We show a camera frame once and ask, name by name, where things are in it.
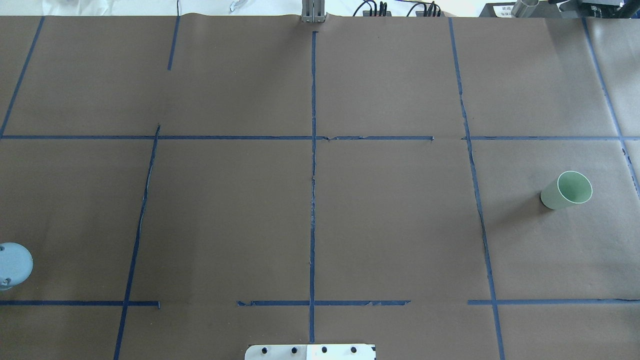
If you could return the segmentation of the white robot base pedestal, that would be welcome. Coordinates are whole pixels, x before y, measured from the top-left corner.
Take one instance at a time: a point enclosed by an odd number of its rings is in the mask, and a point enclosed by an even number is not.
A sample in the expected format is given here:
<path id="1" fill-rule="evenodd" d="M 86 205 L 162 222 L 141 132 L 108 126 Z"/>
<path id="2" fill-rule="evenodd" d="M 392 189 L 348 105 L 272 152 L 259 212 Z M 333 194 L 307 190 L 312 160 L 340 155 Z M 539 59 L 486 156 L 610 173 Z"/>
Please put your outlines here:
<path id="1" fill-rule="evenodd" d="M 256 344 L 247 348 L 245 360 L 376 360 L 374 344 Z"/>

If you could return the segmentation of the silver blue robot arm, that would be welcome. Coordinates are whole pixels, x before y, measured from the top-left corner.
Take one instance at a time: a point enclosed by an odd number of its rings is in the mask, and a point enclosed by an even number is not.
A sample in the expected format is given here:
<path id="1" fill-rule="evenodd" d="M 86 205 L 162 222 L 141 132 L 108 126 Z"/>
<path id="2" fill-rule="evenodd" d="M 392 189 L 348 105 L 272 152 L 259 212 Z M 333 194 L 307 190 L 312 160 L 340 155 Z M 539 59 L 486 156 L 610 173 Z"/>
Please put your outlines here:
<path id="1" fill-rule="evenodd" d="M 0 291 L 22 284 L 34 269 L 30 251 L 19 243 L 0 244 Z"/>

